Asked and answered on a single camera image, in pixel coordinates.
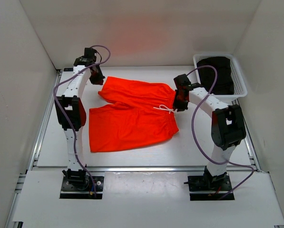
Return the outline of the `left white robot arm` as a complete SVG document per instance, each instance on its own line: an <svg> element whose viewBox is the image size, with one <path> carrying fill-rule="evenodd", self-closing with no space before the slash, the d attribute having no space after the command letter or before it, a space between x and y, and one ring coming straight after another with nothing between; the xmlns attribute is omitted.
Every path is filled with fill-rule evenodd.
<svg viewBox="0 0 284 228"><path fill-rule="evenodd" d="M84 55L74 61L72 77L60 82L53 89L58 122L67 141L69 164L63 173L69 184L78 190L92 193L96 193L96 183L84 162L82 131L87 114L81 97L88 81L100 86L104 83L105 77L100 69L103 60L96 47L86 47Z"/></svg>

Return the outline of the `orange shorts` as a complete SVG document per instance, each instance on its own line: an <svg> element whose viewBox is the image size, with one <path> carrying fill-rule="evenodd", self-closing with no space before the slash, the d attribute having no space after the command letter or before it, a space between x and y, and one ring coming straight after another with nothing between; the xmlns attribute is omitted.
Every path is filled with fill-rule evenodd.
<svg viewBox="0 0 284 228"><path fill-rule="evenodd" d="M98 95L108 104L89 110L91 152L118 152L170 140L178 131L175 91L164 83L109 76Z"/></svg>

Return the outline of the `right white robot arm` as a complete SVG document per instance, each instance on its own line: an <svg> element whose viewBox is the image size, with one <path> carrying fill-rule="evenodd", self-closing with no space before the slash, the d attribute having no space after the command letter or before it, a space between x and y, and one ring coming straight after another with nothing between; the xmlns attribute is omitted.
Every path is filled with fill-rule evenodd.
<svg viewBox="0 0 284 228"><path fill-rule="evenodd" d="M188 109L188 103L196 104L192 116L192 134L194 141L208 159L204 169L203 184L209 190L216 189L226 177L226 167L235 148L246 137L242 109L239 105L228 105L210 95L199 83L191 83L186 74L174 78L176 95L173 108L177 111ZM211 156L201 148L195 133L197 111L203 110L211 117L211 138L214 143Z"/></svg>

